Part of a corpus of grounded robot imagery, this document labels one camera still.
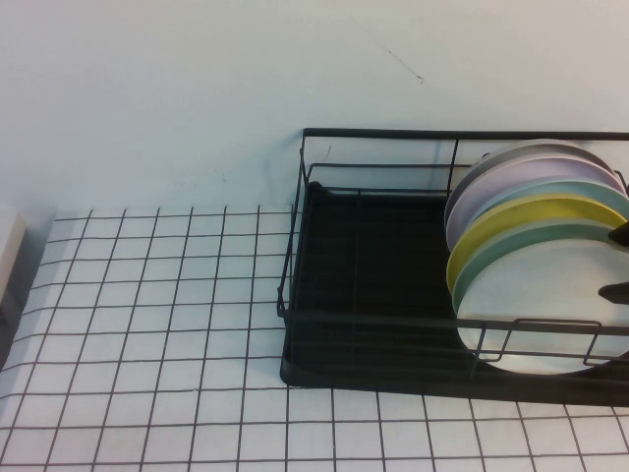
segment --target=grid pattern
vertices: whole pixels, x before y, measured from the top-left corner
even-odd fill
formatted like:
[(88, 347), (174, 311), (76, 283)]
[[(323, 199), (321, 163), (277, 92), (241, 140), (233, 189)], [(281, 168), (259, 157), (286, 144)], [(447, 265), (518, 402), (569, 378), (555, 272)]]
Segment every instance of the grid pattern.
[(287, 387), (290, 217), (59, 215), (0, 373), (1, 469), (629, 470), (629, 408)]

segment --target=stack of plates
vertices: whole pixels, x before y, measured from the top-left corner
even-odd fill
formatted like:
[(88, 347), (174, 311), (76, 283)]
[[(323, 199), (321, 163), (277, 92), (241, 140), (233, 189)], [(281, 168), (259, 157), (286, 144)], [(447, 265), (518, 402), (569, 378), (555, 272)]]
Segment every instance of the stack of plates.
[[(608, 239), (627, 219), (622, 184), (603, 160), (576, 145), (534, 140), (487, 155), (470, 168), (445, 209), (451, 251), (446, 279), (457, 317), (629, 325), (629, 307), (598, 294), (604, 285), (629, 280), (629, 252)], [(478, 329), (460, 328), (459, 335), (477, 349)], [(488, 331), (482, 349), (500, 351), (506, 335)], [(581, 371), (590, 368), (584, 356), (592, 340), (513, 331), (511, 354), (492, 364), (524, 374)], [(591, 355), (627, 351), (626, 338), (599, 336)]]

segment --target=yellow plate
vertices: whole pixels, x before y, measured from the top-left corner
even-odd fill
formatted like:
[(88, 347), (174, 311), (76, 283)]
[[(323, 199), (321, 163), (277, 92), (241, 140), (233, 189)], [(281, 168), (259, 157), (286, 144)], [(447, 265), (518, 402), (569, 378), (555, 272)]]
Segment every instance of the yellow plate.
[(625, 222), (608, 206), (575, 194), (541, 194), (496, 206), (477, 218), (454, 246), (446, 270), (450, 292), (463, 266), (482, 243), (520, 224), (549, 218), (584, 218), (614, 228)]

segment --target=black dish rack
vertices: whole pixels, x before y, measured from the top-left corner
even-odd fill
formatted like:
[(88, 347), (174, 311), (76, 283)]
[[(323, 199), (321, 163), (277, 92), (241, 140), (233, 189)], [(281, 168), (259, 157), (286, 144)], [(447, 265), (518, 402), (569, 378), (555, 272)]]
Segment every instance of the black dish rack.
[[(452, 151), (445, 163), (332, 163), (326, 155), (306, 165), (308, 138), (439, 142), (449, 143)], [(629, 406), (629, 356), (591, 354), (599, 336), (629, 336), (629, 327), (602, 326), (596, 314), (590, 322), (492, 322), (457, 320), (453, 312), (445, 284), (449, 253), (443, 211), (454, 174), (468, 167), (457, 162), (460, 144), (528, 139), (629, 143), (629, 133), (305, 129), (278, 289), (277, 312), (286, 324), (282, 380), (310, 387)], [(337, 184), (343, 182), (341, 174), (356, 171), (370, 172), (370, 178), (363, 179), (370, 184)], [(387, 172), (403, 182), (415, 181), (414, 172), (443, 176), (440, 185), (432, 182), (422, 188), (373, 184)], [(302, 221), (296, 228), (299, 215)], [(482, 331), (475, 352), (460, 341), (458, 327)], [(494, 329), (507, 333), (505, 343), (500, 350), (483, 349), (486, 333)], [(507, 341), (514, 331), (590, 335), (590, 348), (583, 355), (552, 355), (579, 357), (595, 367), (556, 376), (497, 369), (492, 362), (504, 354), (548, 355), (509, 350)], [(492, 360), (480, 360), (481, 354)]]

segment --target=white wall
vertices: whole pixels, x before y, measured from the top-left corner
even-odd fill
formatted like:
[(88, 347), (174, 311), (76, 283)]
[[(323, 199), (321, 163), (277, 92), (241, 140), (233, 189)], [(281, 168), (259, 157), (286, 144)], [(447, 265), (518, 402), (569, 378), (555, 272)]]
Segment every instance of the white wall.
[(3, 0), (0, 203), (36, 243), (55, 208), (288, 202), (305, 126), (629, 130), (628, 15), (624, 0)]

